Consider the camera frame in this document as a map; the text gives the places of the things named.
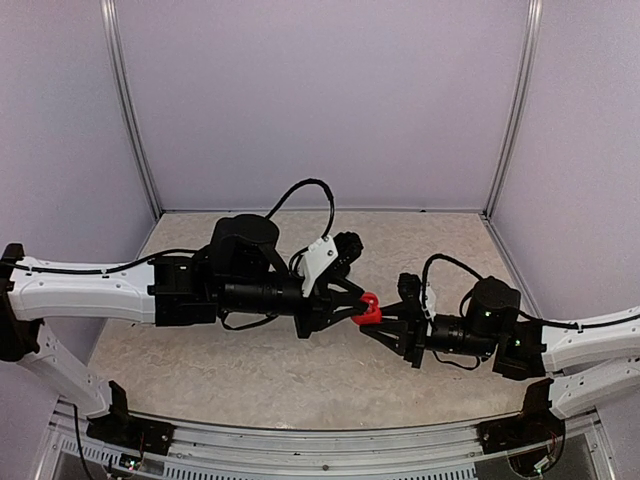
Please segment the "red earbud charging case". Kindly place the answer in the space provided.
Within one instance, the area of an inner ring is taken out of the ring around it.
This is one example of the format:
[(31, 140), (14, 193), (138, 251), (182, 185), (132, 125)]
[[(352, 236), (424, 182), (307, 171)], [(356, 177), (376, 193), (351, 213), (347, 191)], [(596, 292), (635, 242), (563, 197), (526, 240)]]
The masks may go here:
[(378, 297), (372, 292), (365, 292), (361, 301), (367, 305), (366, 310), (351, 317), (351, 320), (358, 326), (378, 325), (382, 323), (382, 312), (379, 306)]

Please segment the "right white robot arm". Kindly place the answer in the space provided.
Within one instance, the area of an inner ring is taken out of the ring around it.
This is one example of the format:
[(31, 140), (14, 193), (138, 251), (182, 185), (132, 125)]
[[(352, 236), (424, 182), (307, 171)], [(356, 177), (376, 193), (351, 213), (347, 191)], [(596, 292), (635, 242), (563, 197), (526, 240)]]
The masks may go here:
[(354, 317), (360, 331), (394, 351), (413, 367), (425, 352), (492, 361), (494, 373), (541, 386), (541, 405), (513, 419), (511, 433), (535, 442), (559, 419), (583, 413), (639, 387), (639, 310), (574, 321), (527, 317), (521, 294), (489, 276), (464, 296), (458, 315), (437, 314), (433, 293), (417, 276), (399, 279), (399, 302), (380, 306), (363, 295), (366, 311)]

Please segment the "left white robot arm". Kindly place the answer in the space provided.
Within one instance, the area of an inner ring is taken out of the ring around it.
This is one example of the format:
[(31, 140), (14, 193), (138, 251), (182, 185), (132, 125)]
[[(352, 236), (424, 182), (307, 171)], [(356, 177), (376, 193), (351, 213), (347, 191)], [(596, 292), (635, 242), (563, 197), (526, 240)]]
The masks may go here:
[(348, 277), (362, 251), (358, 235), (321, 236), (295, 268), (277, 252), (279, 235), (271, 219), (240, 214), (220, 219), (199, 250), (170, 249), (114, 265), (49, 263), (10, 244), (1, 259), (1, 358), (43, 376), (118, 444), (133, 443), (140, 424), (124, 390), (59, 347), (46, 319), (185, 327), (248, 313), (260, 324), (289, 316), (306, 338), (366, 312), (362, 288)]

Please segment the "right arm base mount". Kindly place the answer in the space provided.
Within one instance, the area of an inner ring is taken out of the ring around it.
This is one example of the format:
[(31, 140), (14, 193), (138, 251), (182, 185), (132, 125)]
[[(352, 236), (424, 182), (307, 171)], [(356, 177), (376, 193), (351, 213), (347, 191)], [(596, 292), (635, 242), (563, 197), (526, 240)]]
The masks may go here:
[(564, 420), (551, 413), (551, 402), (526, 397), (519, 413), (488, 420), (476, 427), (484, 454), (493, 454), (558, 440), (566, 434)]

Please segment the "front aluminium rail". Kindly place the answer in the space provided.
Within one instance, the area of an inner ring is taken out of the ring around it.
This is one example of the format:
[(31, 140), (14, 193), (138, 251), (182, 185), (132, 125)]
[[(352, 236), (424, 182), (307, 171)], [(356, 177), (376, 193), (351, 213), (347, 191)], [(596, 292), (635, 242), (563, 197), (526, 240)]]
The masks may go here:
[(486, 454), (474, 421), (365, 430), (286, 430), (172, 419), (166, 455), (85, 436), (86, 423), (59, 402), (45, 431), (35, 479), (513, 479), (513, 453)]

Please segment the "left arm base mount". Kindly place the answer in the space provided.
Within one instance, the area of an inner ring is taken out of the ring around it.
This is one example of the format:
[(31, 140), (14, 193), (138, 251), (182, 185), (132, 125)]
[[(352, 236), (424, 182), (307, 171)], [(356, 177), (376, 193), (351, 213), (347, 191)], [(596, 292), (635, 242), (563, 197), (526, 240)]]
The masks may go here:
[(105, 414), (89, 418), (87, 435), (108, 444), (167, 456), (176, 427), (164, 421), (132, 415), (126, 391), (114, 380), (108, 382), (111, 401)]

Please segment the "right aluminium frame post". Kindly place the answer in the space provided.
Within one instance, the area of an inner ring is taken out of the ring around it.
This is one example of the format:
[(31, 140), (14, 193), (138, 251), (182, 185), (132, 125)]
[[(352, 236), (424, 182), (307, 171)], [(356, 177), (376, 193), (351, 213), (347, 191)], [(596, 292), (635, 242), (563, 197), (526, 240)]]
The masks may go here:
[(484, 218), (488, 223), (492, 222), (496, 214), (514, 155), (521, 121), (526, 108), (531, 75), (534, 69), (542, 16), (543, 1), (530, 0), (528, 2), (522, 49), (509, 115), (499, 150), (498, 163), (483, 209)]

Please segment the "aluminium frame post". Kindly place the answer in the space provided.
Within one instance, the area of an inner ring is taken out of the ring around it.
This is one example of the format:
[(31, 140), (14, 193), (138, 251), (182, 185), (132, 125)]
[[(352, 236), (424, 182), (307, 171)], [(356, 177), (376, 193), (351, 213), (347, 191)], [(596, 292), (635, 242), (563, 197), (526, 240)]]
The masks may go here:
[(498, 163), (483, 209), (484, 218), (488, 223), (492, 222), (496, 214), (514, 155), (521, 121), (526, 108), (531, 75), (534, 69), (542, 16), (543, 1), (530, 0), (528, 2), (522, 49), (509, 115), (499, 150)]
[(134, 165), (142, 186), (144, 198), (155, 221), (158, 221), (164, 209), (161, 204), (151, 166), (146, 155), (141, 129), (131, 88), (129, 85), (124, 47), (121, 39), (117, 2), (101, 0), (100, 11), (105, 33), (109, 62), (114, 77), (116, 95), (121, 110), (123, 125), (133, 155)]

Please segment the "left aluminium frame post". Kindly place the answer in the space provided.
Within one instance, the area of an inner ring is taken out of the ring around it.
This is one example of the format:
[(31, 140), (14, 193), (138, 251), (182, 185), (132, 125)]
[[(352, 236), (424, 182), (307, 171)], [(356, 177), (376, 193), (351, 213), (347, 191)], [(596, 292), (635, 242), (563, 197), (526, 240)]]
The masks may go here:
[(123, 125), (133, 155), (134, 165), (142, 186), (144, 198), (155, 221), (158, 221), (164, 209), (161, 204), (151, 166), (146, 155), (141, 129), (131, 88), (129, 85), (124, 47), (121, 39), (117, 2), (101, 0), (100, 11), (105, 33), (109, 62), (114, 77), (116, 95), (121, 110)]

